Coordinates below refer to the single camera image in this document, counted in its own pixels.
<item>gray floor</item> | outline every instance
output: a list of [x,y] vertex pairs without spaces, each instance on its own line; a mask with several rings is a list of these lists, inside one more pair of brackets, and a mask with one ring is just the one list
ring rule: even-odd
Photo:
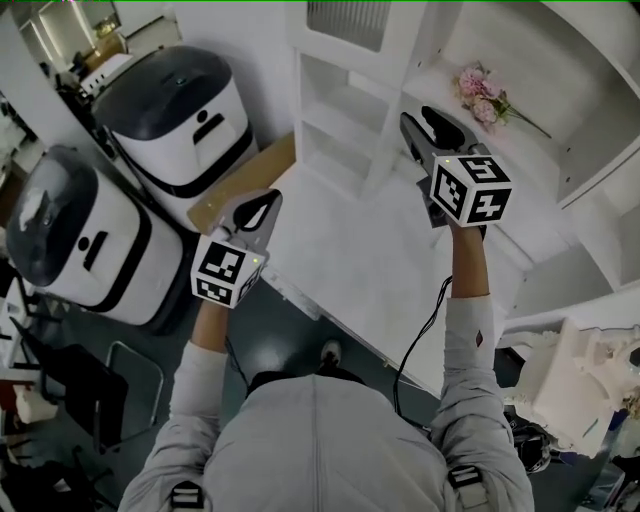
[[[167,375],[160,402],[160,423],[167,418],[168,401],[173,385],[173,373],[182,349],[189,338],[198,302],[185,297],[184,314],[175,331],[169,336],[151,336],[140,329],[109,319],[71,310],[62,325],[50,330],[46,338],[51,344],[81,343],[96,356],[104,359],[110,343],[122,340],[156,361]],[[395,372],[384,367],[382,361],[326,319],[314,322],[295,306],[284,301],[269,285],[260,281],[241,305],[232,312],[229,337],[250,379],[264,370],[287,370],[296,374],[313,372],[319,363],[320,349],[330,338],[343,346],[342,367],[359,375],[371,387],[391,398]],[[148,418],[156,377],[138,360],[123,354],[116,370],[130,384],[124,433],[144,425]],[[517,366],[499,357],[496,372],[501,385],[517,380]],[[238,411],[245,395],[241,377],[227,368],[223,398],[222,421],[226,424]],[[414,421],[429,424],[435,415],[438,401],[430,394],[402,385],[400,391],[403,412]],[[131,478],[144,464],[155,437],[154,429],[123,447],[118,453],[97,455],[90,437],[63,410],[58,417],[43,423],[33,434],[32,450],[39,458],[70,462],[71,449],[83,447],[81,459],[88,473],[97,474],[106,467],[113,477],[102,480],[98,488],[117,502]],[[576,467],[554,465],[532,478],[536,508],[548,512],[575,510],[582,496],[599,473],[604,460],[581,460]]]

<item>shelf compartment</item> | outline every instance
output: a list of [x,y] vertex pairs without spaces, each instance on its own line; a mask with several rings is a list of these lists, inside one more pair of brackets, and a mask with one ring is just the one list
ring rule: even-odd
[[384,86],[300,54],[302,119],[371,158],[392,92]]
[[349,199],[363,191],[371,160],[337,139],[302,123],[302,161]]
[[[400,113],[406,112],[412,115],[423,128],[428,131],[429,127],[424,122],[421,115],[423,102],[413,96],[403,93],[397,113],[393,117],[399,117]],[[413,161],[409,154],[404,138],[399,127],[396,127],[396,149],[400,153],[400,160]],[[495,147],[489,147],[495,153],[502,153]],[[498,229],[503,231],[522,252],[524,252],[533,263],[543,261],[559,254],[575,243],[577,238],[573,232],[571,223],[566,218],[555,200],[539,186],[529,174],[514,166],[507,159],[509,175],[514,182],[514,198],[509,205],[509,209]],[[411,172],[409,177],[413,182],[422,179],[425,171],[417,166],[417,172]]]
[[640,153],[567,210],[613,289],[640,281]]
[[543,2],[607,58],[640,96],[640,14],[627,2]]
[[[404,91],[442,108],[521,167],[561,206],[640,146],[640,100],[607,59],[542,3],[465,3],[449,9],[450,30],[419,37]],[[487,134],[453,96],[451,79],[479,60],[495,70],[513,105],[547,139],[511,119]]]
[[379,52],[391,2],[307,2],[310,30]]
[[509,319],[581,304],[612,290],[591,254],[576,245],[525,273]]

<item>white shelf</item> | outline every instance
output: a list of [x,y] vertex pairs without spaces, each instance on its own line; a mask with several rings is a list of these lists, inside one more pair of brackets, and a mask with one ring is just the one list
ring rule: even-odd
[[302,161],[349,199],[360,197],[371,166],[365,156],[306,123],[302,124]]
[[590,41],[637,96],[640,14],[627,2],[542,2]]
[[542,190],[555,197],[560,179],[558,147],[537,134],[532,136],[531,129],[519,120],[497,127],[494,135],[487,133],[453,95],[451,80],[459,69],[439,60],[426,72],[410,79],[403,90],[425,105],[443,110],[465,123],[491,151],[519,165]]
[[[436,42],[418,38],[404,91],[466,122],[561,206],[640,147],[640,100],[628,76],[564,17],[536,2],[443,9],[440,16],[451,30]],[[484,133],[453,96],[451,84],[476,60],[496,71],[513,105],[552,140],[517,119],[493,135]]]
[[391,91],[303,53],[299,64],[302,120],[371,158]]
[[[446,80],[449,74],[439,75],[441,80]],[[532,147],[532,140],[518,130],[518,126],[513,123],[504,128],[499,136],[490,136],[479,128],[470,118],[469,113],[458,106],[455,98],[450,96],[450,92],[442,89],[442,100],[438,106],[442,110],[448,110],[455,117],[461,117],[463,121],[475,130],[478,138],[483,140],[487,146],[496,154],[501,154],[506,158],[510,167],[510,176],[514,181],[514,198],[509,207],[508,215],[500,224],[500,229],[511,238],[514,244],[533,261],[541,263],[563,251],[569,249],[572,244],[577,243],[573,228],[568,222],[566,215],[561,211],[555,201],[555,196],[551,192],[551,184],[545,181],[541,170],[544,164],[523,169],[522,165],[517,166],[513,162],[519,153],[524,151],[515,142],[521,142],[530,152],[538,151],[538,155],[544,162],[550,162],[546,153],[539,148]],[[447,104],[448,108],[442,108],[442,104]],[[423,102],[414,99],[413,95],[403,94],[400,101],[399,112],[407,112],[414,118],[421,119],[421,107]],[[397,130],[397,148],[405,155],[409,156],[406,142]]]
[[356,87],[337,87],[304,108],[302,119],[371,158],[388,105]]
[[525,273],[509,319],[580,304],[611,291],[589,252],[577,245]]
[[[382,5],[385,3],[389,4],[388,8]],[[399,87],[425,12],[425,3],[366,4],[290,2],[285,8],[287,40],[297,50],[318,60]],[[316,25],[318,17],[324,18],[320,23],[325,26],[324,30],[313,30],[320,28]],[[371,49],[378,47],[378,44],[371,44],[371,40],[362,46],[365,33],[373,35],[380,30],[384,35],[377,51]]]
[[640,153],[568,211],[576,232],[614,290],[640,281]]

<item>chair leg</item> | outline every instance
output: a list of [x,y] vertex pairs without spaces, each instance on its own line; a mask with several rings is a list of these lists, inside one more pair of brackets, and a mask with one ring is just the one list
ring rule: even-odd
[[137,350],[132,349],[130,346],[126,345],[125,343],[123,343],[121,341],[114,341],[111,344],[111,346],[109,347],[109,352],[107,354],[107,360],[105,362],[105,365],[110,370],[113,370],[113,367],[115,365],[116,353],[117,353],[119,348],[127,350],[131,354],[133,354],[133,355],[139,357],[140,359],[144,360],[148,365],[153,367],[155,369],[155,371],[158,373],[158,387],[156,388],[156,396],[155,396],[155,399],[153,401],[153,408],[151,410],[151,418],[149,419],[149,425],[145,429],[142,429],[141,431],[129,436],[128,438],[122,439],[120,441],[120,443],[118,443],[119,445],[121,445],[122,443],[124,443],[126,441],[130,441],[130,440],[132,440],[132,439],[134,439],[134,438],[146,433],[148,430],[150,430],[151,428],[155,427],[155,425],[158,423],[158,407],[160,405],[160,396],[162,395],[162,390],[164,388],[165,376],[164,376],[164,372],[162,371],[162,368],[160,368],[160,365],[158,365],[158,363],[156,363],[152,359],[149,359],[147,356],[141,354]]
[[14,279],[16,279],[18,281],[18,291],[20,292],[20,299],[22,300],[22,303],[24,304],[24,308],[28,311],[29,310],[29,296],[27,295],[27,291],[24,288],[24,283],[22,282],[22,276],[18,273],[18,271],[15,271],[15,277]]
[[11,446],[9,446],[9,449],[15,450],[16,448],[20,448],[21,446],[30,443],[31,441],[33,441],[33,439],[25,439],[24,441],[20,441],[19,443],[12,444]]
[[24,356],[24,360],[27,362],[27,364],[31,364],[31,358],[29,357],[27,348],[24,346],[24,338],[20,340],[20,350],[22,350],[22,355]]
[[[52,393],[49,393],[49,391],[47,390],[47,374],[45,372],[40,373],[40,394],[42,395],[42,398],[44,398],[47,402],[54,405],[57,402],[64,400],[64,396],[56,396]],[[82,448],[80,448],[79,446],[76,446],[76,448],[78,448],[79,451],[82,451]]]
[[52,323],[56,323],[59,324],[62,322],[62,318],[56,318],[55,316],[51,316],[51,315],[46,315],[43,313],[27,313],[27,316],[30,316],[31,318],[37,318],[38,320],[46,320],[47,322],[52,322]]
[[42,367],[39,364],[29,363],[13,363],[12,368],[15,370],[41,370]]
[[84,473],[84,468],[82,467],[82,463],[80,462],[80,457],[78,457],[78,454],[81,452],[82,448],[79,445],[76,445],[73,447],[73,450],[71,450],[71,455],[73,457],[73,463],[76,466],[76,469]]

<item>cardboard box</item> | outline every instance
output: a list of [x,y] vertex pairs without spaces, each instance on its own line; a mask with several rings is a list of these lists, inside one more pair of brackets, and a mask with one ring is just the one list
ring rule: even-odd
[[229,199],[252,190],[269,188],[295,161],[295,144],[293,133],[290,133],[213,187],[189,209],[189,219],[200,233],[211,234],[220,209]]

